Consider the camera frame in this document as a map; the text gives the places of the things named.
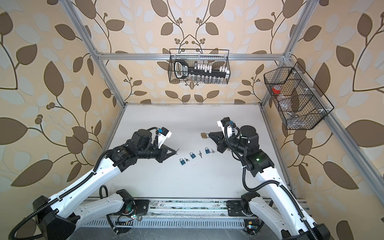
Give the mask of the long-shackle brass padlock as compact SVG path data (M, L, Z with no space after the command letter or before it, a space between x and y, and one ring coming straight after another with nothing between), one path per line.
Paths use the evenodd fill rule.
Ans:
M206 133L201 133L201 137L203 139L208 139L209 138L208 134L206 134Z

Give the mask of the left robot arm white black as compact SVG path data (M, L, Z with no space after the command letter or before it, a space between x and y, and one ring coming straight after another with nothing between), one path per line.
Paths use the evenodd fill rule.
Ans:
M17 232L31 220L37 222L41 234L31 240L66 240L80 226L103 215L120 212L129 199L125 190L117 191L110 197L83 204L83 201L107 181L116 177L139 159L155 159L162 163L177 151L164 145L172 133L166 128L140 129L123 145L103 152L94 168L69 187L47 198L40 196L34 203L34 212L25 217L10 232L10 240L17 239Z

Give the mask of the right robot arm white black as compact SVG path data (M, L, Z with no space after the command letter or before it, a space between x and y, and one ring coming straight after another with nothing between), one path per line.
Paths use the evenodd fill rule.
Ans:
M302 208L260 148L256 129L249 125L239 128L229 117L217 124L221 131L210 132L208 137L219 153L230 150L242 164L242 184L247 191L241 196L242 213L261 221L254 233L267 225L281 240L329 240L328 228Z

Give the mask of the black tool with white bits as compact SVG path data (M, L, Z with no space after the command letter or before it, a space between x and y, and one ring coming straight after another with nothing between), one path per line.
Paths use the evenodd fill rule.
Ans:
M208 79L229 79L231 72L227 68L214 69L213 65L192 63L190 67L185 60L175 60L173 71L178 79L186 78L208 78Z

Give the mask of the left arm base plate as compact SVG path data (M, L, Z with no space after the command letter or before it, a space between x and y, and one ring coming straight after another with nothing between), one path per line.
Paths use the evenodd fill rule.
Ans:
M149 210L149 203L150 200L146 199L128 200L123 204L119 214L126 216L145 215Z

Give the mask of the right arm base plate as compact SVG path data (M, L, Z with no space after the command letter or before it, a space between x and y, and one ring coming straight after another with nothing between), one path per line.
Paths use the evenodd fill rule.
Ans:
M228 210L228 215L230 217L245 217L247 216L247 211L245 209L244 200L228 200L226 201L226 206Z

